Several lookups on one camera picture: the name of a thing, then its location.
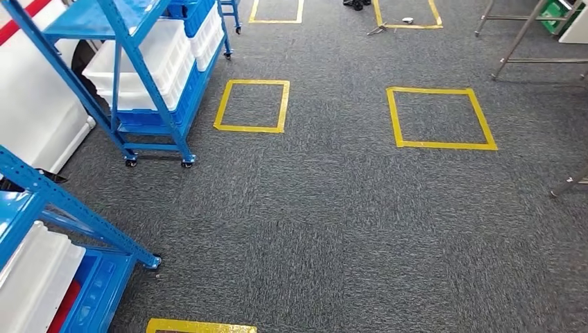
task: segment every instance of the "blue plastic crate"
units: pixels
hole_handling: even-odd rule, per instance
[[[180,96],[180,101],[175,110],[170,111],[171,118],[174,120],[176,125],[180,125],[186,116],[187,107],[185,101],[188,100],[187,96],[196,90],[196,83],[198,77],[202,75],[196,68],[196,62],[192,66],[186,86]],[[163,126],[164,122],[158,111],[155,110],[119,110],[116,115],[118,116],[123,126]]]
[[[80,293],[60,333],[106,332],[134,266],[130,255],[87,248],[73,277]]]
[[[192,38],[204,22],[215,0],[175,0],[167,7],[165,16],[184,20],[186,36]]]

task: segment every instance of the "wheel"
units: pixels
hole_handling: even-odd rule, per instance
[[[158,272],[159,269],[162,267],[163,259],[162,259],[162,256],[160,254],[158,254],[158,253],[153,253],[153,255],[159,259],[159,264],[157,265],[157,267],[153,268],[153,267],[148,267],[148,266],[145,266],[145,265],[144,265],[144,267],[147,268],[148,270],[152,271],[152,272]]]
[[[128,168],[134,168],[137,166],[137,160],[125,160],[125,166]]]

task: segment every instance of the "white plastic bin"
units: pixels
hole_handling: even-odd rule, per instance
[[[2,332],[45,332],[84,254],[36,221],[0,273]]]
[[[159,90],[168,87],[175,79],[174,72],[184,60],[184,50],[189,39],[184,33],[184,23],[179,19],[158,20],[145,37],[139,50]],[[113,40],[106,41],[92,58],[83,74],[98,91],[112,91],[114,80]],[[121,55],[119,92],[144,92],[143,82],[132,66],[125,51]]]
[[[205,46],[208,38],[214,33],[217,24],[221,24],[221,17],[218,15],[218,4],[215,2],[194,37],[190,38],[192,49]]]
[[[190,52],[190,48],[184,49],[184,55],[182,61],[179,62],[174,72],[172,73],[175,78],[166,83],[166,85],[159,89],[165,104],[170,111],[174,111],[178,106],[190,71],[194,66],[194,55]],[[112,107],[112,90],[98,91],[98,94],[102,96],[108,105]],[[155,104],[149,96],[147,89],[143,89],[142,92],[119,92],[119,110],[133,110],[133,109],[144,109],[144,110],[156,110]]]
[[[220,24],[217,25],[214,33],[207,40],[206,45],[196,50],[197,53],[194,56],[196,57],[198,71],[205,71],[206,68],[208,68],[208,65],[210,64],[212,57],[214,57],[214,53],[218,49],[218,45],[221,43],[224,35],[225,32],[223,31],[223,26]]]
[[[221,17],[218,16],[216,6],[215,3],[196,36],[190,39],[192,54],[196,57],[198,71],[205,71],[208,68],[210,60],[212,60],[218,44],[224,36]]]

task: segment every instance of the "red stripe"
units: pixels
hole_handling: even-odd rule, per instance
[[[34,17],[41,11],[41,9],[45,8],[49,2],[51,2],[51,0],[33,0],[25,10],[31,17]],[[18,27],[14,20],[10,20],[10,22],[4,24],[4,26],[0,28],[0,46],[17,33],[19,29],[20,27]]]

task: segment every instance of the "floor marking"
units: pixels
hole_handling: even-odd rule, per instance
[[[385,26],[386,28],[393,28],[393,29],[441,29],[443,28],[443,24],[441,22],[441,17],[439,16],[439,11],[437,10],[437,6],[435,6],[434,0],[429,0],[429,7],[431,7],[431,12],[435,17],[436,24],[431,25],[417,25],[417,24],[384,24],[382,20],[382,12],[380,10],[380,2],[379,0],[373,0],[372,4],[374,5],[374,12],[376,13],[376,22],[378,26]]]
[[[298,11],[296,13],[296,19],[294,20],[255,19],[255,15],[257,15],[257,6],[259,6],[259,0],[253,0],[253,8],[251,9],[251,16],[249,16],[249,23],[302,23],[304,0],[298,0]]]
[[[223,125],[223,116],[227,109],[227,103],[231,94],[233,85],[282,85],[282,101],[279,104],[279,114],[277,116],[276,127],[264,127],[264,126],[234,126],[234,125]],[[220,100],[218,106],[218,112],[214,119],[214,127],[218,130],[231,130],[236,132],[263,132],[263,133],[283,133],[284,123],[286,123],[286,110],[288,108],[288,98],[290,96],[290,81],[286,80],[241,80],[234,79],[227,82],[225,92]]]
[[[486,139],[485,144],[468,144],[461,142],[427,142],[427,141],[406,141],[402,139],[402,131],[400,131],[400,119],[398,117],[398,109],[396,101],[394,100],[394,92],[411,92],[416,94],[453,94],[453,95],[467,95],[469,101],[472,103],[482,133]],[[394,139],[397,147],[417,147],[417,148],[448,148],[448,149],[476,149],[482,151],[497,151],[498,146],[494,142],[490,127],[486,122],[486,118],[482,113],[482,108],[474,91],[471,88],[467,89],[423,89],[423,88],[406,88],[406,87],[389,87],[386,89],[388,95],[388,103],[390,104],[390,117],[392,118],[392,129],[394,130]]]
[[[218,323],[202,323],[198,321],[176,321],[173,319],[152,318],[147,324],[146,333],[177,332],[177,333],[257,333],[257,327]]]

